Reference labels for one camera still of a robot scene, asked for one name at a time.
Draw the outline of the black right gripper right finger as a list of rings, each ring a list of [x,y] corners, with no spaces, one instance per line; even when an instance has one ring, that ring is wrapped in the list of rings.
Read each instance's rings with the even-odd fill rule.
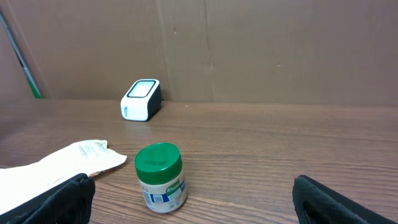
[[[306,175],[295,178],[292,199],[300,224],[397,224]]]

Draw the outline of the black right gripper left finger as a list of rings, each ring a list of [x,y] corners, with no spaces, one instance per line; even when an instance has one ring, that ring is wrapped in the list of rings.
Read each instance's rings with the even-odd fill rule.
[[[91,218],[95,181],[77,174],[1,215],[5,224],[87,224]]]

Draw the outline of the beige food pouch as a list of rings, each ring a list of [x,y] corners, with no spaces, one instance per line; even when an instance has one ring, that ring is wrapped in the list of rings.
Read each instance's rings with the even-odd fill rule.
[[[77,174],[89,177],[123,164],[127,157],[107,148],[106,140],[75,142],[38,162],[1,169],[1,214]]]

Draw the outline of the green lid jar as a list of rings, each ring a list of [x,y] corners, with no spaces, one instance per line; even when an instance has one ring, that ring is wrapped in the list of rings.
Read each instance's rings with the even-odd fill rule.
[[[181,207],[188,190],[179,148],[159,142],[141,149],[134,158],[137,178],[146,205],[156,213]]]

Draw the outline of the white barcode scanner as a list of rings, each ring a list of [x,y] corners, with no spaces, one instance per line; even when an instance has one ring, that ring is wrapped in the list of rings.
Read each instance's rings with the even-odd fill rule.
[[[156,79],[140,79],[121,100],[122,117],[128,121],[148,121],[160,110],[162,101],[160,82]]]

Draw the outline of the green white pole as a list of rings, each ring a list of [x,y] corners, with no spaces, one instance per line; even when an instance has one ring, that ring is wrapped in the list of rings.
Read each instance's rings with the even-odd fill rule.
[[[16,55],[19,63],[20,63],[20,65],[22,67],[22,70],[23,70],[23,72],[25,74],[25,77],[26,77],[27,82],[28,82],[28,84],[30,86],[30,89],[32,90],[34,98],[42,99],[42,95],[40,94],[40,91],[39,91],[39,89],[38,89],[38,87],[37,87],[37,85],[36,85],[36,83],[35,83],[35,81],[33,79],[33,76],[30,73],[30,71],[28,69],[28,66],[27,66],[27,64],[26,64],[26,62],[25,62],[25,60],[24,60],[24,58],[23,58],[23,56],[22,56],[22,54],[21,54],[21,52],[20,52],[20,50],[19,50],[19,48],[18,48],[18,46],[16,44],[16,42],[15,42],[15,40],[14,40],[12,34],[11,34],[11,30],[10,30],[10,28],[9,28],[9,26],[8,26],[8,24],[7,24],[7,22],[4,19],[2,14],[1,14],[1,24],[2,24],[2,26],[4,28],[4,31],[5,31],[5,33],[6,33],[7,37],[8,37],[11,45],[12,45],[13,51],[14,51],[14,53],[15,53],[15,55]]]

